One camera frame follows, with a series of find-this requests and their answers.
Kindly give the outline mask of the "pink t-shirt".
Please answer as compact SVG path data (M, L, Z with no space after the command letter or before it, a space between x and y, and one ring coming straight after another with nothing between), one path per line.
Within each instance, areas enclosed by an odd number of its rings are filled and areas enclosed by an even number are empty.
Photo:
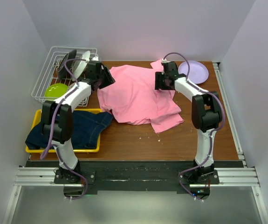
M162 72L161 61L150 68L123 65L112 67L115 83L99 89L100 108L110 112L118 123L151 124L155 133L164 132L181 123L181 109L173 101L173 90L156 90L155 73Z

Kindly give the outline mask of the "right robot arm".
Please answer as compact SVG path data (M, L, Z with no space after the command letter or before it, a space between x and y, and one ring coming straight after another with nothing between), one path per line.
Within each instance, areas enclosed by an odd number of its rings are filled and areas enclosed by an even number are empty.
M192 124L197 129L194 167L187 169L197 183L203 183L214 170L213 146L216 132L225 124L225 111L215 91L207 91L180 74L175 62L161 60L162 72L155 73L156 90L175 90L192 103Z

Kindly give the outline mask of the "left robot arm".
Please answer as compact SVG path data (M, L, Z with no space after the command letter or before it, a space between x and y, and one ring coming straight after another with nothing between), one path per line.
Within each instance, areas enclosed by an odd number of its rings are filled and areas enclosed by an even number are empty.
M76 183L81 179L81 171L76 169L79 160L71 142L74 130L72 113L92 92L115 82L109 69L98 57L82 61L87 63L84 78L81 81L75 80L74 86L58 99L45 101L41 111L41 132L48 137L48 144L40 159L45 159L53 147L59 159L59 166L66 169L64 176L70 183Z

